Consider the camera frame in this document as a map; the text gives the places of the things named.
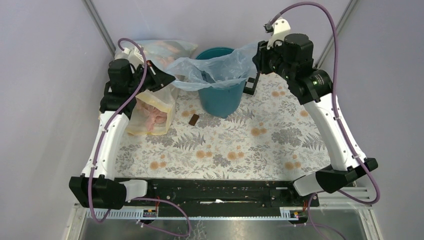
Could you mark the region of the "teal plastic trash bin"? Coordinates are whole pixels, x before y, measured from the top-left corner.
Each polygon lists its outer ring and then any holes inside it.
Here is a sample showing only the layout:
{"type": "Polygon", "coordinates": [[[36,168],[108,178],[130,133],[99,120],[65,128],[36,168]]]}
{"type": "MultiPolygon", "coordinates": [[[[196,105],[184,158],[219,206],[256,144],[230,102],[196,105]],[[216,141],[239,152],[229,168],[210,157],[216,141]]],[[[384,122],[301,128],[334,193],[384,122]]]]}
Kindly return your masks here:
{"type": "MultiPolygon", "coordinates": [[[[229,55],[233,51],[229,47],[213,47],[201,52],[196,59],[209,60],[229,55]]],[[[243,80],[238,84],[225,88],[208,87],[198,90],[202,108],[212,116],[227,118],[239,107],[245,84],[246,81],[243,80]]]]}

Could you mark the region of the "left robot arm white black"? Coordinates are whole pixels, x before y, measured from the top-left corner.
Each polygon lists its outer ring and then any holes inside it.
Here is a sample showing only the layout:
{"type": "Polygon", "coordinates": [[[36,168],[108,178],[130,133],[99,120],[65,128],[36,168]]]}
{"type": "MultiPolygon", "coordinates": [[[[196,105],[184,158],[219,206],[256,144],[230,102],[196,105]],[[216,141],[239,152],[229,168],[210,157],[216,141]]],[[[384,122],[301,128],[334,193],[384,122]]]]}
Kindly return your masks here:
{"type": "Polygon", "coordinates": [[[92,152],[81,175],[70,178],[69,188],[85,208],[119,210],[135,198],[148,206],[154,202],[155,192],[145,180],[115,181],[117,151],[136,106],[135,96],[146,90],[159,91],[175,77],[150,60],[135,67],[124,58],[109,63],[108,77],[92,152]]]}

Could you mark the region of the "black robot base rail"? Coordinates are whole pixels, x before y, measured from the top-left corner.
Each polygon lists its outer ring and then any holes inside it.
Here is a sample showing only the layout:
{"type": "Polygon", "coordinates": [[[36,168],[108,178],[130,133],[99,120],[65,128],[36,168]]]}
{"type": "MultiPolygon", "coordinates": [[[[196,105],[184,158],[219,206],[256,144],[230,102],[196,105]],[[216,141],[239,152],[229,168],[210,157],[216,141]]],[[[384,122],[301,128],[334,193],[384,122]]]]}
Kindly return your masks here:
{"type": "Polygon", "coordinates": [[[281,216],[281,208],[302,210],[318,198],[300,196],[290,181],[147,178],[145,197],[167,200],[179,206],[189,217],[281,216]]]}

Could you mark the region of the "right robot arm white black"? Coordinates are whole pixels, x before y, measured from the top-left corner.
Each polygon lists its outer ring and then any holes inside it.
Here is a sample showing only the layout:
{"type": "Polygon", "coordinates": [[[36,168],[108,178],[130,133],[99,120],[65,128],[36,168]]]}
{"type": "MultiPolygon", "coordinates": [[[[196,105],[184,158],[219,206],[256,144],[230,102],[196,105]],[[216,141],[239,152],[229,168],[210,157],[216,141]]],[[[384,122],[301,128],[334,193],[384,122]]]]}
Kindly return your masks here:
{"type": "Polygon", "coordinates": [[[345,125],[330,76],[313,66],[314,44],[309,37],[292,33],[268,44],[257,44],[252,58],[257,71],[275,73],[286,81],[289,91],[312,117],[330,157],[330,165],[292,182],[287,201],[299,206],[312,193],[334,193],[377,169],[377,160],[365,155],[345,125]]]}

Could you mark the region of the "light blue plastic trash bag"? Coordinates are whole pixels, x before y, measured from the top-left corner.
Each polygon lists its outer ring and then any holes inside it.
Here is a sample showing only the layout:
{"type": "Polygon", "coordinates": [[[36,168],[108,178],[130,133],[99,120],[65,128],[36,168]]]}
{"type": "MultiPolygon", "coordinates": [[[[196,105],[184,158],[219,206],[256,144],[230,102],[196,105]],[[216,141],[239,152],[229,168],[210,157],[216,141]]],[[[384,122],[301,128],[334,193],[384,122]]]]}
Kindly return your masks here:
{"type": "Polygon", "coordinates": [[[209,87],[224,89],[240,84],[257,73],[253,56],[258,44],[250,43],[232,53],[211,59],[181,57],[164,70],[176,77],[172,84],[184,91],[193,92],[209,87]]]}

